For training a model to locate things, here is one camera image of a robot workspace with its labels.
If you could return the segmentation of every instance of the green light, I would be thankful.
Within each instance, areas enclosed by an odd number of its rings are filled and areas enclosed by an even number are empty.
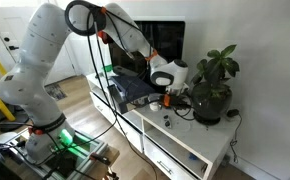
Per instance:
[[[68,133],[66,129],[63,129],[60,134],[61,142],[66,146],[69,146],[73,143],[73,137]]]

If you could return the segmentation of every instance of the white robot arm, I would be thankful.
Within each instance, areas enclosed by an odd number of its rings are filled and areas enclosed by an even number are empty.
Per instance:
[[[91,26],[87,31],[88,14],[91,14]],[[72,31],[79,35],[93,35],[96,22],[99,30],[109,34],[127,53],[139,51],[148,57],[155,84],[168,86],[171,94],[181,91],[187,75],[186,64],[182,61],[167,64],[139,30],[120,18],[137,27],[116,4],[102,8],[85,1],[73,1],[65,11],[52,4],[43,4],[32,16],[20,46],[20,59],[0,80],[0,98],[21,106],[33,121],[33,133],[25,146],[29,160],[39,163],[52,153],[53,141],[46,133],[53,139],[58,139],[64,129],[74,135],[74,129],[44,89],[48,73]]]

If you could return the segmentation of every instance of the robot workstation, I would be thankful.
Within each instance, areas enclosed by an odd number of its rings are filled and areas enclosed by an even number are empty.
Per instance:
[[[72,1],[63,10],[53,4],[43,4],[28,24],[19,50],[20,59],[0,80],[0,98],[8,104],[21,106],[32,120],[30,136],[26,143],[16,148],[16,153],[21,153],[22,161],[45,179],[81,179],[82,173],[93,166],[91,157],[108,163],[100,156],[107,144],[72,128],[44,89],[55,59],[72,32],[87,37],[102,32],[131,58],[132,52],[144,56],[151,82],[166,87],[166,94],[143,101],[143,105],[156,102],[167,108],[191,107],[180,98],[187,88],[184,83],[187,64],[181,60],[168,63],[119,5],[110,3],[100,7],[86,1]],[[53,166],[60,158],[67,158],[68,164],[74,164],[71,171]]]

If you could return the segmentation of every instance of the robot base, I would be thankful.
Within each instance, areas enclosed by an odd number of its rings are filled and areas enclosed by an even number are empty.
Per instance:
[[[21,139],[22,135],[16,137],[15,139],[11,140],[11,142],[15,142],[18,139]],[[87,141],[92,140],[93,137],[75,130],[75,135],[73,138],[73,143],[75,144],[82,144]],[[19,149],[22,154],[26,155],[25,148]],[[77,173],[74,169],[86,173],[88,172],[95,164],[95,161],[89,159],[89,156],[92,153],[96,153],[102,155],[107,150],[107,144],[95,140],[88,142],[84,145],[77,146],[74,148],[68,148],[68,150],[64,152],[60,152],[59,156],[55,156],[49,159],[44,164],[41,164],[39,167],[28,164],[25,162],[31,169],[33,169],[39,176],[45,177],[48,172],[54,169],[55,164],[59,165],[59,169],[55,170],[49,179],[52,180],[63,180],[63,179],[70,179],[70,180],[78,180],[82,179],[82,175]]]

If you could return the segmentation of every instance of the wooden floor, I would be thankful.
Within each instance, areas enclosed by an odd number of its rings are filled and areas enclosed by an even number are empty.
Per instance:
[[[110,123],[93,106],[89,95],[90,89],[85,77],[79,76],[67,79],[60,82],[59,85],[68,97],[58,101],[58,105],[64,111],[68,122],[75,129],[95,137],[110,126]],[[151,166],[130,149],[126,139],[115,128],[110,129],[99,139],[120,151],[118,159],[112,166],[113,171],[118,174],[120,179],[155,180],[155,174]],[[159,180],[168,179],[157,167],[155,170]],[[250,180],[253,178],[231,165],[220,167],[213,178],[213,180],[231,179]]]

